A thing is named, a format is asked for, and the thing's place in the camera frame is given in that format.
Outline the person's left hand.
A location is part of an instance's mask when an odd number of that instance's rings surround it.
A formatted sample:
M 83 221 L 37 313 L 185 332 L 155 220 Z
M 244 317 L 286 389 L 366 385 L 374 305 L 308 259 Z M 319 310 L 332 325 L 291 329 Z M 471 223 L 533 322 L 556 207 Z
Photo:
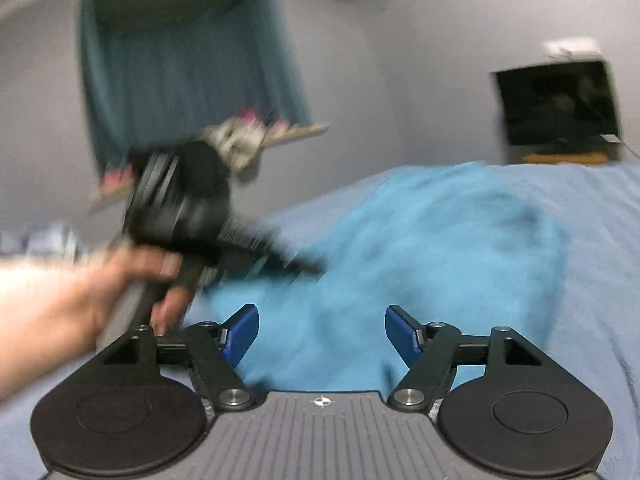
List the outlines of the person's left hand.
M 169 286 L 152 310 L 166 333 L 186 312 L 195 287 L 177 284 L 182 258 L 149 246 L 118 246 L 72 263 L 1 260 L 1 400 L 96 348 L 115 307 L 143 280 Z

